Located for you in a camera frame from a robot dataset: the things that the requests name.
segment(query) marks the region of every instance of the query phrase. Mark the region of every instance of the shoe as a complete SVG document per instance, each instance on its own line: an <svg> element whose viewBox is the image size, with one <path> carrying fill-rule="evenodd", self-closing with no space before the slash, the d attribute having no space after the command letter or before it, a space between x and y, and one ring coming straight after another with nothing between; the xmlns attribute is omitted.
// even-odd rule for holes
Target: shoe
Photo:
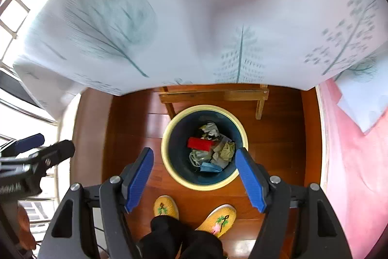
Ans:
<svg viewBox="0 0 388 259"><path fill-rule="evenodd" d="M224 204L216 208L205 221L197 228L197 231L206 231L220 238L233 225L237 211L230 204Z"/></svg>
<svg viewBox="0 0 388 259"><path fill-rule="evenodd" d="M179 219L179 211L177 204L168 195L162 195L158 197L154 203L154 215L168 215L173 218Z"/></svg>

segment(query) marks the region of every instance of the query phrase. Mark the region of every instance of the pink fabric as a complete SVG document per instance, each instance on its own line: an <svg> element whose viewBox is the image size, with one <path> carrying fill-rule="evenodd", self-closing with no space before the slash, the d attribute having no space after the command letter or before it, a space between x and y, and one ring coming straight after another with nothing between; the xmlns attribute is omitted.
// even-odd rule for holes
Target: pink fabric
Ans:
<svg viewBox="0 0 388 259"><path fill-rule="evenodd" d="M364 135L337 106L341 93L335 83L319 88L329 158L326 194L354 259L363 259L388 223L388 114Z"/></svg>

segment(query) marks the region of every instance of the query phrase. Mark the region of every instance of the black pants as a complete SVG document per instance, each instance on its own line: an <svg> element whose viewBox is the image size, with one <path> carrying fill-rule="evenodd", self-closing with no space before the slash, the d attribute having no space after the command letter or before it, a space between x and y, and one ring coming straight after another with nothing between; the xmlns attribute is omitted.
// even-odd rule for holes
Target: black pants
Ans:
<svg viewBox="0 0 388 259"><path fill-rule="evenodd" d="M180 259L223 259L221 241L214 235L195 231L179 220L156 216L151 233L140 241L143 259L175 259L182 245Z"/></svg>

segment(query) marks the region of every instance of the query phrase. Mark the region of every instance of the pink flower embroidery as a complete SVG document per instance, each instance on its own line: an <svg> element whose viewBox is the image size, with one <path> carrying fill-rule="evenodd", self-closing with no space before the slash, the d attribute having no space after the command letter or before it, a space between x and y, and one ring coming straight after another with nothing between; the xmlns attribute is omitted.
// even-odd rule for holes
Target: pink flower embroidery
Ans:
<svg viewBox="0 0 388 259"><path fill-rule="evenodd" d="M217 233L219 233L221 231L221 225L220 224L216 224L213 226L213 230L212 230L212 234L215 235Z"/></svg>

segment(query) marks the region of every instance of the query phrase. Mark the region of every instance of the person's leg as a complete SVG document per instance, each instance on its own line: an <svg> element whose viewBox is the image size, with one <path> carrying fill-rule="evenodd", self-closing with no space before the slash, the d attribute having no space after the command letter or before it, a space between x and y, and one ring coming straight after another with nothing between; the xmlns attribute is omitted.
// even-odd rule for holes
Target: person's leg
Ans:
<svg viewBox="0 0 388 259"><path fill-rule="evenodd" d="M159 197L154 204L155 217L151 233L139 242L144 259L175 259L189 229L179 219L178 208L169 196Z"/></svg>
<svg viewBox="0 0 388 259"><path fill-rule="evenodd" d="M218 237L232 227L235 219L236 210L231 205L216 208L199 228L186 233L180 259L223 259L224 251Z"/></svg>

